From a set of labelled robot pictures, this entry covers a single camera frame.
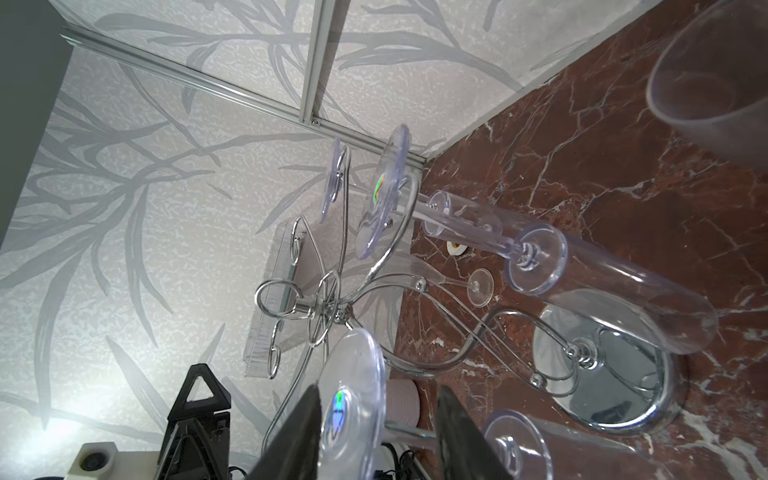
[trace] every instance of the white tape roll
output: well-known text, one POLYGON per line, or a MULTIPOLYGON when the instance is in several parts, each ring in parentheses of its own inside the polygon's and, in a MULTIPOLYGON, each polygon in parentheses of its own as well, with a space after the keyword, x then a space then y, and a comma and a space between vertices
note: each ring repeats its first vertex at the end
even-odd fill
POLYGON ((420 414, 419 390, 413 380, 387 380, 386 421, 415 427, 420 414))
POLYGON ((458 243, 453 242, 445 242, 446 246, 448 247, 448 253, 450 255, 453 255, 454 257, 458 257, 465 251, 467 251, 466 245, 459 245, 458 243))

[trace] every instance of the red marble surface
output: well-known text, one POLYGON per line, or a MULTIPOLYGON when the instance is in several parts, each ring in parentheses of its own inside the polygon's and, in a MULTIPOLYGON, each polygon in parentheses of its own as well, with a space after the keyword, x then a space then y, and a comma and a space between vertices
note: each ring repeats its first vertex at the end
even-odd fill
MULTIPOLYGON (((430 163, 422 192, 445 189, 542 217, 705 295, 719 313, 719 335, 687 357, 684 411, 653 436, 623 441, 673 478, 768 478, 768 175, 687 142, 644 96, 663 48, 710 3, 665 0, 430 163)), ((504 284, 498 257, 472 249, 449 257, 420 226, 412 252, 454 278, 487 268, 492 305, 533 313, 542 306, 504 284)), ((528 325, 510 320, 507 334, 522 349, 530 344, 528 325)), ((429 301, 406 295, 398 353, 437 361, 461 342, 429 301)), ((453 388, 478 425, 508 408, 575 426, 552 398, 480 350, 449 374, 417 379, 423 428, 434 426, 438 383, 453 388)), ((435 467, 432 455, 420 456, 435 467)))

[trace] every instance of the translucent cup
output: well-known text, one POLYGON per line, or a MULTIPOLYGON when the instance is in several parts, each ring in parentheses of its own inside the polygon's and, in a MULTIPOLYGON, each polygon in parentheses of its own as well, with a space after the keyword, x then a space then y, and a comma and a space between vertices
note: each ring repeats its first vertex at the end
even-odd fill
POLYGON ((729 161, 768 170, 768 2, 721 0, 667 47, 650 74, 648 106, 729 161))
MULTIPOLYGON (((528 215, 494 205, 482 205, 444 190, 433 193, 426 203, 430 208, 454 217, 457 221, 463 220, 475 227, 482 228, 486 232, 508 238, 515 238, 526 228, 543 223, 541 220, 528 215)), ((423 228, 430 237, 442 238, 441 233, 445 231, 443 226, 429 222, 429 219, 425 219, 423 228)))
POLYGON ((494 412, 483 436, 514 480, 659 478, 643 452, 513 410, 494 412))
POLYGON ((551 226, 517 239, 533 254, 507 260, 520 293, 578 313, 680 355, 703 349, 717 331, 709 300, 551 226))

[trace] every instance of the glass stem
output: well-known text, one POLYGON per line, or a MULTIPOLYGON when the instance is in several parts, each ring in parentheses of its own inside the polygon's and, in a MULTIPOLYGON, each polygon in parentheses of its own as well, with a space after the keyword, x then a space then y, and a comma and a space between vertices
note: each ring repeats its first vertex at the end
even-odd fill
POLYGON ((467 247, 474 247, 485 252, 496 253, 505 259, 517 259, 524 253, 524 247, 512 238, 483 230, 467 220, 444 214, 428 205, 416 204, 415 212, 422 215, 429 223, 442 227, 437 238, 467 247))
POLYGON ((468 282, 463 282, 461 280, 455 280, 448 277, 445 278, 445 281, 443 283, 447 283, 449 285, 463 286, 464 288, 469 288, 468 282))

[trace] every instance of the leaf pattern wallpaper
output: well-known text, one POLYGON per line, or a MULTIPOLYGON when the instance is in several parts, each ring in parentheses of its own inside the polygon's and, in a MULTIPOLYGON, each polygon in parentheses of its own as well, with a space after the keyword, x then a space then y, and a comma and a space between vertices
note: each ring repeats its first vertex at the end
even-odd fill
MULTIPOLYGON (((0 250, 0 478, 63 475, 85 442, 159 449, 197 362, 232 393, 230 464, 253 465, 301 353, 243 376, 253 291, 276 225, 317 217, 332 145, 74 50, 0 250)), ((378 158, 353 158, 364 183, 378 158)))
MULTIPOLYGON (((659 1, 350 0, 317 113, 382 140, 405 123, 412 151, 428 156, 659 1)), ((313 0, 51 2, 71 22, 300 105, 313 0)), ((187 108, 194 95, 184 92, 187 108)))

